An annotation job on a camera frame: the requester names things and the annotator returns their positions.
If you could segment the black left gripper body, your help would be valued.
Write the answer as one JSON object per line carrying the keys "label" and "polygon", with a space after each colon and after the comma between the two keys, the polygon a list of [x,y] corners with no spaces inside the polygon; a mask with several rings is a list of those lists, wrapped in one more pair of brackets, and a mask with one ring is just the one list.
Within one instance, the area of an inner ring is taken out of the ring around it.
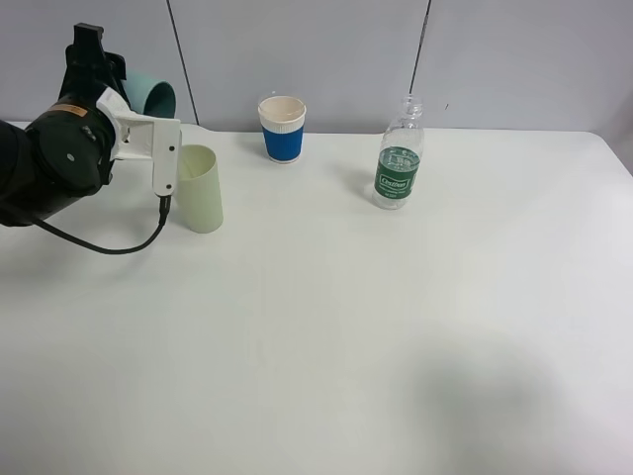
{"label": "black left gripper body", "polygon": [[[99,97],[103,94],[105,89],[109,87],[103,82],[106,72],[106,60],[101,64],[91,64],[87,66],[76,64],[72,60],[72,45],[69,45],[65,49],[66,69],[56,103],[73,104],[82,108],[88,107],[95,109]],[[127,106],[130,107],[127,94],[119,95],[125,100]]]}

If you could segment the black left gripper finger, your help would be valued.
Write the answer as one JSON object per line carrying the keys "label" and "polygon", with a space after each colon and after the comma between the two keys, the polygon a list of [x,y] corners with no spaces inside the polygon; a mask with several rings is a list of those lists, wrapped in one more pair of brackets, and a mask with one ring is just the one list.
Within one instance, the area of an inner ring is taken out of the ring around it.
{"label": "black left gripper finger", "polygon": [[87,23],[73,27],[73,62],[82,66],[101,64],[105,60],[102,47],[104,29]]}
{"label": "black left gripper finger", "polygon": [[127,79],[127,75],[124,57],[120,54],[106,51],[105,60],[106,72],[103,82],[119,94],[125,94],[123,82]]}

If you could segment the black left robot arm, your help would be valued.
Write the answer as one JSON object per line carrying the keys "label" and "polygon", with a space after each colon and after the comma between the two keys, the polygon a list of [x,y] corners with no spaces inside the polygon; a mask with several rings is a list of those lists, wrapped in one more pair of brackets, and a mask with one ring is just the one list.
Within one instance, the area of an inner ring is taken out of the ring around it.
{"label": "black left robot arm", "polygon": [[1,224],[45,220],[110,183],[115,127],[97,108],[110,87],[123,94],[125,59],[102,47],[104,29],[78,23],[65,49],[56,102],[25,129],[1,123]]}

